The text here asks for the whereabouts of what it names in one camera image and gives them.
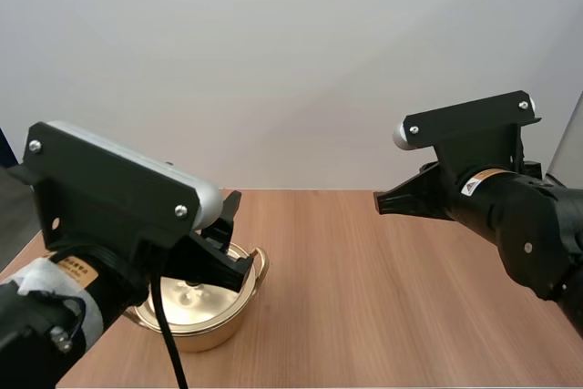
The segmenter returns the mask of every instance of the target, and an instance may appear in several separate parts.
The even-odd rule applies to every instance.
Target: white backdrop
[[[550,162],[583,0],[0,0],[0,126],[65,119],[232,188],[390,188],[406,114],[524,89]]]

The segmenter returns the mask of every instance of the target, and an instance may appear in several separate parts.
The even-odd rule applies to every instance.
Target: wooden table
[[[235,238],[271,271],[239,333],[184,353],[191,387],[583,385],[583,341],[462,226],[378,216],[364,191],[244,191]],[[44,252],[35,238],[3,276]],[[60,387],[176,387],[122,318]]]

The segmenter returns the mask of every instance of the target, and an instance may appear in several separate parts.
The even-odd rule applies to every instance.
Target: gold pot
[[[249,256],[233,243],[228,255],[233,259]],[[179,350],[189,353],[206,351],[226,342],[237,332],[270,266],[263,249],[256,248],[251,256],[259,259],[260,266],[259,269],[251,267],[239,293],[208,284],[189,286],[181,280],[162,278],[164,313]],[[142,305],[130,307],[124,315],[144,328],[161,333],[151,294]]]

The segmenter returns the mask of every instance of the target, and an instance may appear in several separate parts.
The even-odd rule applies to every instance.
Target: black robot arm
[[[517,91],[408,116],[402,148],[435,148],[438,161],[384,193],[381,214],[456,220],[494,243],[508,275],[558,303],[583,334],[583,190],[542,180],[525,162],[521,128],[538,122]]]
[[[223,200],[168,163],[68,124],[37,123],[9,173],[34,190],[48,254],[0,284],[6,387],[55,387],[128,306],[148,298],[150,284],[156,299],[162,275],[238,292],[250,271],[251,257],[226,255],[240,193]],[[187,387],[172,336],[165,341]]]

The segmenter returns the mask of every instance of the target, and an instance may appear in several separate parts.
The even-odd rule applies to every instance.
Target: label sticker
[[[476,191],[477,186],[479,186],[483,180],[488,179],[493,175],[497,175],[498,173],[510,173],[510,172],[508,170],[503,169],[482,170],[481,172],[476,173],[472,178],[470,178],[467,181],[466,184],[464,184],[464,187],[462,187],[462,195],[472,196],[472,194]]]
[[[58,269],[79,283],[85,289],[99,276],[97,271],[88,263],[74,256],[66,257],[56,264]]]

